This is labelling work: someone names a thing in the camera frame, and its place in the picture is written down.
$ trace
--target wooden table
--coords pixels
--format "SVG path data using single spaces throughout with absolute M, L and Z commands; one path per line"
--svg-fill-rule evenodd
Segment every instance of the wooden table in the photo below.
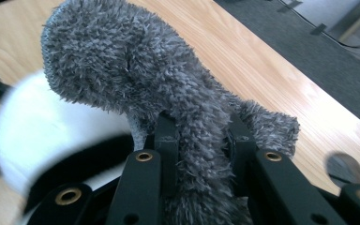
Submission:
M 242 98 L 298 117 L 294 163 L 309 181 L 332 193 L 324 162 L 333 152 L 360 163 L 360 120 L 267 46 L 213 0 L 130 0 L 173 26 L 212 74 Z M 62 0 L 14 0 L 0 5 L 0 77 L 14 84 L 42 68 L 39 36 Z M 0 224 L 9 224 L 23 200 L 0 178 Z

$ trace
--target floor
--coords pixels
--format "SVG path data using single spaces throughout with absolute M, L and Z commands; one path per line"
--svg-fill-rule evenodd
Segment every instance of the floor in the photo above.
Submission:
M 360 0 L 303 0 L 297 3 L 293 0 L 283 0 L 282 2 L 293 6 L 294 12 L 298 13 L 302 20 L 307 20 L 307 23 L 312 23 L 314 26 L 324 24 L 326 26 L 324 32 L 334 40 L 337 40 L 342 32 L 360 18 Z M 360 46 L 360 29 L 343 41 L 343 44 Z M 344 48 L 360 59 L 360 48 Z

